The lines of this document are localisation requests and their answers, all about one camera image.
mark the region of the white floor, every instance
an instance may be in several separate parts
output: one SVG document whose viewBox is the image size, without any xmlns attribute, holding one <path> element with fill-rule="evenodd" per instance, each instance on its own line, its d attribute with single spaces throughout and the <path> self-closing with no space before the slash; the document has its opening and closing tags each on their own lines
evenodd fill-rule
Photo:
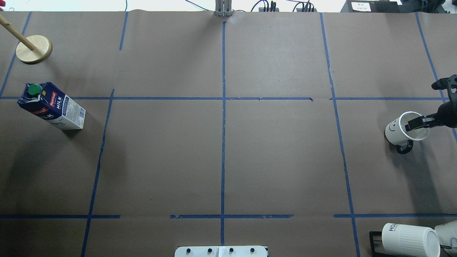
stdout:
<svg viewBox="0 0 457 257">
<path fill-rule="evenodd" d="M 194 3 L 214 10 L 214 0 L 192 0 Z M 128 11 L 141 9 L 146 11 L 198 11 L 199 9 L 184 0 L 127 0 Z M 233 0 L 234 10 L 250 11 L 257 0 Z M 312 0 L 319 12 L 340 12 L 345 0 Z M 446 11 L 456 13 L 457 6 L 446 0 L 443 5 Z M 5 11 L 124 11 L 125 0 L 6 0 Z M 292 11 L 295 2 L 289 0 L 276 0 L 280 11 Z"/>
</svg>

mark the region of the white mug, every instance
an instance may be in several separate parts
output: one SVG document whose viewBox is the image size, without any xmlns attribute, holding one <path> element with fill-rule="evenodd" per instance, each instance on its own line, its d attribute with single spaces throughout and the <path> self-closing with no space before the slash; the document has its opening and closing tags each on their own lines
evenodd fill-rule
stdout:
<svg viewBox="0 0 457 257">
<path fill-rule="evenodd" d="M 450 246 L 453 249 L 444 250 L 452 257 L 457 257 L 457 220 L 438 225 L 435 227 L 438 239 L 443 246 Z"/>
<path fill-rule="evenodd" d="M 396 145 L 398 153 L 408 153 L 413 148 L 413 141 L 424 140 L 430 134 L 430 128 L 406 131 L 408 121 L 420 116 L 417 112 L 405 112 L 386 126 L 384 134 L 390 143 Z"/>
<path fill-rule="evenodd" d="M 428 227 L 387 223 L 382 241 L 388 254 L 396 256 L 439 257 L 440 241 Z"/>
</svg>

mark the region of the white bracket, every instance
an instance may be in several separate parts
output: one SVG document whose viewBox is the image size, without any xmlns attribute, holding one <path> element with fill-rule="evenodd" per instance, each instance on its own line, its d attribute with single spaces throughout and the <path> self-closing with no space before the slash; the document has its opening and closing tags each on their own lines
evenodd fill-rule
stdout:
<svg viewBox="0 0 457 257">
<path fill-rule="evenodd" d="M 175 257 L 268 257 L 266 246 L 181 246 Z"/>
<path fill-rule="evenodd" d="M 216 16 L 232 16 L 232 0 L 216 0 Z"/>
</svg>

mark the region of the wooden disc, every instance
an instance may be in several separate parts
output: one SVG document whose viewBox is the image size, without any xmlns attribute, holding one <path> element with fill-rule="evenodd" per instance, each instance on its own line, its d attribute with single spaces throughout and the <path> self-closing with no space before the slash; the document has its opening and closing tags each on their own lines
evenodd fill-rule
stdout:
<svg viewBox="0 0 457 257">
<path fill-rule="evenodd" d="M 40 35 L 29 36 L 27 39 L 36 47 L 36 49 L 31 51 L 23 43 L 19 43 L 19 45 L 17 45 L 16 56 L 23 63 L 36 64 L 43 61 L 51 54 L 53 46 L 51 45 L 51 41 L 49 41 L 49 39 Z"/>
</svg>

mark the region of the mug handle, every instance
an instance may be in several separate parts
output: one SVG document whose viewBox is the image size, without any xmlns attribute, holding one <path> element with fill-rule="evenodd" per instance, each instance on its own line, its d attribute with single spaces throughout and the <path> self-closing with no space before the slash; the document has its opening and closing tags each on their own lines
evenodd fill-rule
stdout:
<svg viewBox="0 0 457 257">
<path fill-rule="evenodd" d="M 397 153 L 399 153 L 401 155 L 405 155 L 405 154 L 409 153 L 409 151 L 411 151 L 411 149 L 413 148 L 413 141 L 411 139 L 409 139 L 408 144 L 406 145 L 406 147 L 403 150 L 401 149 L 401 145 L 396 145 L 395 147 L 397 148 Z"/>
</svg>

